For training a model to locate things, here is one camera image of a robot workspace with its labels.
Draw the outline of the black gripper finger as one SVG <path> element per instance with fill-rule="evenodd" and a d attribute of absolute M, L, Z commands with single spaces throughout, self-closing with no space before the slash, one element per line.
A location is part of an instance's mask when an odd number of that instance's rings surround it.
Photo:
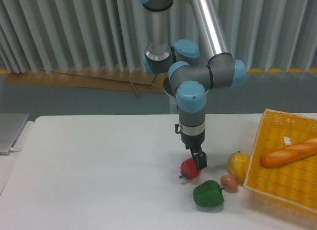
<path fill-rule="evenodd" d="M 185 145 L 185 148 L 186 148 L 186 150 L 190 150 L 190 152 L 191 152 L 191 153 L 195 153 L 195 149 L 194 149 L 194 147 L 191 147 L 191 146 Z"/>
<path fill-rule="evenodd" d="M 194 154 L 194 160 L 197 170 L 202 170 L 207 167 L 207 156 L 204 152 Z"/>

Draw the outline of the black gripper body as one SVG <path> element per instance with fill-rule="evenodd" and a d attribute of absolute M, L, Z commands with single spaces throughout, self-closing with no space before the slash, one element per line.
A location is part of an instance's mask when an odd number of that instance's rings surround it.
<path fill-rule="evenodd" d="M 205 141 L 205 131 L 195 136 L 181 133 L 181 140 L 185 144 L 186 149 L 201 146 L 201 144 Z"/>

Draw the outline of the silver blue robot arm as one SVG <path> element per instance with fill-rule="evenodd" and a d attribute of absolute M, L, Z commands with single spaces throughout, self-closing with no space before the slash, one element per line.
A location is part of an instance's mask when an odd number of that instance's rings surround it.
<path fill-rule="evenodd" d="M 191 6 L 207 56 L 198 65 L 200 50 L 191 40 L 167 42 L 167 16 L 175 0 L 139 0 L 146 10 L 148 43 L 143 53 L 147 73 L 167 73 L 166 93 L 174 97 L 179 114 L 175 132 L 190 150 L 198 170 L 207 166 L 202 150 L 205 140 L 206 93 L 232 87 L 246 80 L 246 66 L 233 58 L 226 43 L 214 0 L 186 0 Z"/>

